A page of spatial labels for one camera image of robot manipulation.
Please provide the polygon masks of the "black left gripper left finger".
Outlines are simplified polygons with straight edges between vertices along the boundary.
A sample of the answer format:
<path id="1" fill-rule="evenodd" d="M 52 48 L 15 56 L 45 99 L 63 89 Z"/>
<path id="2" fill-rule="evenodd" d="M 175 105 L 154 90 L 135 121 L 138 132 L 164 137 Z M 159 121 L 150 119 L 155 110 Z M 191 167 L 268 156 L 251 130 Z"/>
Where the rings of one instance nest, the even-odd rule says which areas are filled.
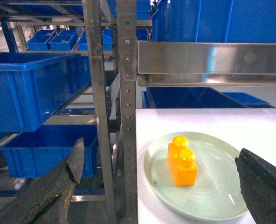
<path id="1" fill-rule="evenodd" d="M 66 224 L 83 165 L 84 139 L 79 138 L 68 156 L 0 210 L 0 224 Z"/>

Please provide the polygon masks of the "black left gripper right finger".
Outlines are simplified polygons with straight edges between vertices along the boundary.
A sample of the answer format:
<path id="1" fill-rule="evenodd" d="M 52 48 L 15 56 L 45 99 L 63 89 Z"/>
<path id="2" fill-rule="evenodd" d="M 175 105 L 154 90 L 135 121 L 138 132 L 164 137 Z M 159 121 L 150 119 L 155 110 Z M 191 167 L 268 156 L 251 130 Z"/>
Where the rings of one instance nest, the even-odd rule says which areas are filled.
<path id="1" fill-rule="evenodd" d="M 257 224 L 276 224 L 276 167 L 243 148 L 235 158 L 242 197 Z"/>

